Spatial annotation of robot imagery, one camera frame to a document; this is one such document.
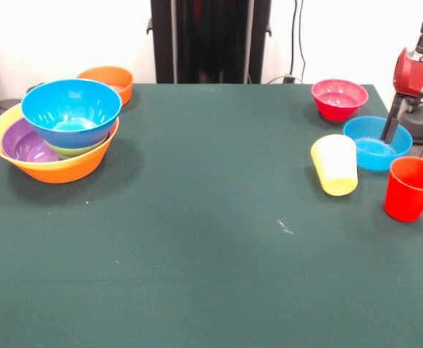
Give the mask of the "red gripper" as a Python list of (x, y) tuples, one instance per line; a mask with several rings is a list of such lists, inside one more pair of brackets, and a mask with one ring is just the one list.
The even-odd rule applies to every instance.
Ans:
[(380, 140), (390, 144), (398, 128), (398, 115), (405, 98), (419, 99), (423, 89), (423, 49), (403, 49), (399, 54), (394, 75), (395, 96)]

